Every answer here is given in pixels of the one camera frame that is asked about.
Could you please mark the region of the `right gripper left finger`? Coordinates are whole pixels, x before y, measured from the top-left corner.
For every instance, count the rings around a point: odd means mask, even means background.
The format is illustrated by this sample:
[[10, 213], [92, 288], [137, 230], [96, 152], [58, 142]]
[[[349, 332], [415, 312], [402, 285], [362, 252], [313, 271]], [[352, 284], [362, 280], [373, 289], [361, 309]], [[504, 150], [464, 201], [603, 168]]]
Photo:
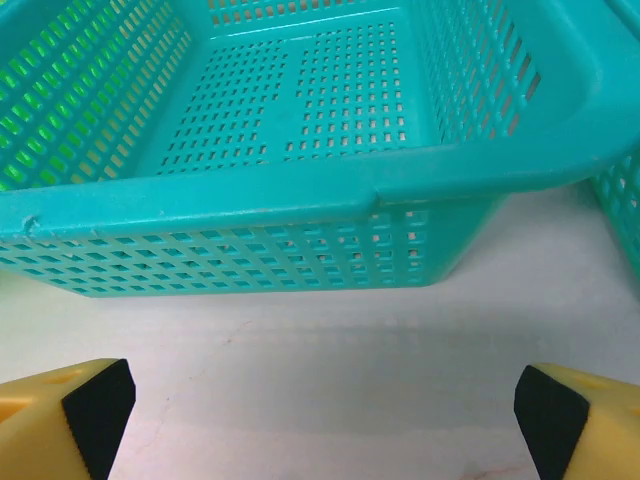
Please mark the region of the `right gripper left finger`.
[[3, 479], [106, 479], [136, 401], [126, 359], [102, 358], [1, 385]]

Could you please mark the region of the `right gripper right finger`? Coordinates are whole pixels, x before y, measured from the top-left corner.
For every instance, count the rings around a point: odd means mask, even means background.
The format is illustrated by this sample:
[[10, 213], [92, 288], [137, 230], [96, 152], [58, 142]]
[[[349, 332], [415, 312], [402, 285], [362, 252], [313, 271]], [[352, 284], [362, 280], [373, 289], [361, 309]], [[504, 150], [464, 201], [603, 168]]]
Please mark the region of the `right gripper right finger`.
[[514, 413], [542, 479], [637, 479], [639, 387], [568, 367], [524, 368]]

